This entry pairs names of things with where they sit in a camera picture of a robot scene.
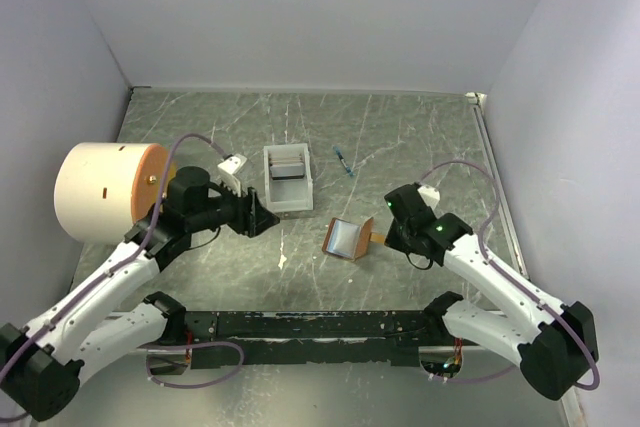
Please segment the brown leather card holder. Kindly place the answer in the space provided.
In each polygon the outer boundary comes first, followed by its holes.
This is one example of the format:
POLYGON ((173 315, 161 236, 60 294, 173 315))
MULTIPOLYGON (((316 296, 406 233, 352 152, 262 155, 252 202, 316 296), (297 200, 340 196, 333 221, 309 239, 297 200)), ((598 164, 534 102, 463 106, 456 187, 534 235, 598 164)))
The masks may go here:
POLYGON ((373 227, 373 217, 362 224, 333 218, 328 225, 322 252, 332 257, 356 261, 367 254, 371 243, 385 243, 386 236, 375 232, 373 227))

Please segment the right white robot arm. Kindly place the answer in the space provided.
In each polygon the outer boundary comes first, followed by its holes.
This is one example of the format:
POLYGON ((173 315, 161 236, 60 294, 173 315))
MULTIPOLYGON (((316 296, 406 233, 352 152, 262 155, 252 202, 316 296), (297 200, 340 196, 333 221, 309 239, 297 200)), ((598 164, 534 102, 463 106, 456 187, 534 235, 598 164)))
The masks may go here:
POLYGON ((568 305, 534 286, 484 246, 458 216, 437 216, 437 201, 426 187, 405 184, 384 199, 393 216, 387 247, 457 274, 499 310, 485 311, 446 292, 428 307, 432 314, 424 331, 431 342, 443 345, 455 337, 490 350, 518 367, 549 400, 561 399, 594 370, 599 353, 587 306, 568 305))

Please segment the white card tray box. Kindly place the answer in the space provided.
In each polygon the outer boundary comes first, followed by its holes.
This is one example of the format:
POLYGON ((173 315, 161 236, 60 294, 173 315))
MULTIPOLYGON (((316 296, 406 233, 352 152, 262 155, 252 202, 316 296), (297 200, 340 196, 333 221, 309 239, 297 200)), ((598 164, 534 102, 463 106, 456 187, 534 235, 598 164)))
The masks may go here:
POLYGON ((307 143, 270 145, 263 148, 264 184, 267 209, 274 213, 311 211, 314 208, 313 178, 307 143), (273 180, 269 174, 270 157, 301 156, 306 164, 303 179, 273 180))

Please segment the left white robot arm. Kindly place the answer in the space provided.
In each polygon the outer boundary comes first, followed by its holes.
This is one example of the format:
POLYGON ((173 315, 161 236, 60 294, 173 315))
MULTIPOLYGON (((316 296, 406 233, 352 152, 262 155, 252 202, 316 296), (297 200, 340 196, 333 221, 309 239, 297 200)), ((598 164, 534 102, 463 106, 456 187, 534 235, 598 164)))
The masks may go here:
POLYGON ((162 292, 114 321, 106 318, 189 250, 194 234, 227 226, 254 238, 280 221, 254 188, 216 184, 200 167, 183 167, 165 183, 166 193, 78 287, 24 327, 2 327, 1 389, 25 416, 49 420, 84 382, 130 351, 186 339, 185 307, 162 292))

